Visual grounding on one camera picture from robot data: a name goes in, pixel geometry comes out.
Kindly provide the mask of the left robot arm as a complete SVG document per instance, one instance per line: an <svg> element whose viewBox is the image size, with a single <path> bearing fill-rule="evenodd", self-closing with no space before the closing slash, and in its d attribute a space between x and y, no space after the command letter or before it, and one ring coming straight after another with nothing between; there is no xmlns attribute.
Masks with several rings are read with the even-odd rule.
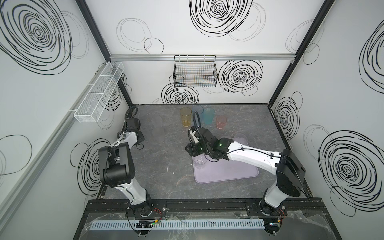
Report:
<svg viewBox="0 0 384 240"><path fill-rule="evenodd" d="M135 178L135 165L131 148L145 138L137 118L126 119L117 140L98 151L100 179L103 185L119 190L128 200L133 213L148 217L153 204L148 191Z"/></svg>

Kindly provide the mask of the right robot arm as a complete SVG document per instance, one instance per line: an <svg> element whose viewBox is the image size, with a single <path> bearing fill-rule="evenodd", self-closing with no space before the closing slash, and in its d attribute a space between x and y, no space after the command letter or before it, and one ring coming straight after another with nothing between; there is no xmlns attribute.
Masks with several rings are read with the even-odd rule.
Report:
<svg viewBox="0 0 384 240"><path fill-rule="evenodd" d="M260 150L233 139L218 139L208 129L195 126L189 129L188 138L190 143L185 150L191 157L207 155L213 160L241 162L274 175L275 182L265 191L259 202L260 211L266 216L280 212L285 199L298 198L305 192L306 170L291 150Z"/></svg>

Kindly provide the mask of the clear faceted glass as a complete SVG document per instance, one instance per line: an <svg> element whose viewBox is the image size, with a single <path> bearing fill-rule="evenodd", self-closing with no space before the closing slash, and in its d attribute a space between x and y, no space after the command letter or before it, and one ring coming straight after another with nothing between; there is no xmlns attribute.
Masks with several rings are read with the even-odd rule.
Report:
<svg viewBox="0 0 384 240"><path fill-rule="evenodd" d="M234 139L235 142L238 142L241 145L245 145L245 146L248 145L248 138L244 134L237 133L237 134L234 135L233 139Z"/></svg>
<svg viewBox="0 0 384 240"><path fill-rule="evenodd" d="M194 167L196 169L203 169L206 166L207 158L204 154L193 157Z"/></svg>

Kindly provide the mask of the yellow tall glass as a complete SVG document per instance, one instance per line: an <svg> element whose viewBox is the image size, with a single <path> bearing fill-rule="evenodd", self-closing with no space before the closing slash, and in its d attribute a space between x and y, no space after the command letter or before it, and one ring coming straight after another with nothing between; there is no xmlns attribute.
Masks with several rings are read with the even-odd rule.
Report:
<svg viewBox="0 0 384 240"><path fill-rule="evenodd" d="M188 128L191 125L192 109L190 109L189 107L181 108L180 116L183 127Z"/></svg>

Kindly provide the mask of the blue tall glass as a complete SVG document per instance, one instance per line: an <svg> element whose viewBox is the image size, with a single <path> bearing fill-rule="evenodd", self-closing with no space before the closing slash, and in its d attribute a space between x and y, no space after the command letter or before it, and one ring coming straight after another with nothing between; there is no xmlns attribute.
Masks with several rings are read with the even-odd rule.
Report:
<svg viewBox="0 0 384 240"><path fill-rule="evenodd" d="M199 114L199 116L201 117L204 113L204 108L202 106L194 106L192 108L192 111L197 112Z"/></svg>

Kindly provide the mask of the lilac plastic tray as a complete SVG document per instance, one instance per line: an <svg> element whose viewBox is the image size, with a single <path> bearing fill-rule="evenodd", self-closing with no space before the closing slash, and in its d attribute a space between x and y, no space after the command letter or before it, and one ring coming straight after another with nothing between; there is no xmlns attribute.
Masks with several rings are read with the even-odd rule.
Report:
<svg viewBox="0 0 384 240"><path fill-rule="evenodd" d="M238 161L214 160L207 155L205 157L208 161L203 169L196 169L193 162L195 181L199 184L247 179L259 175L259 169L255 166Z"/></svg>

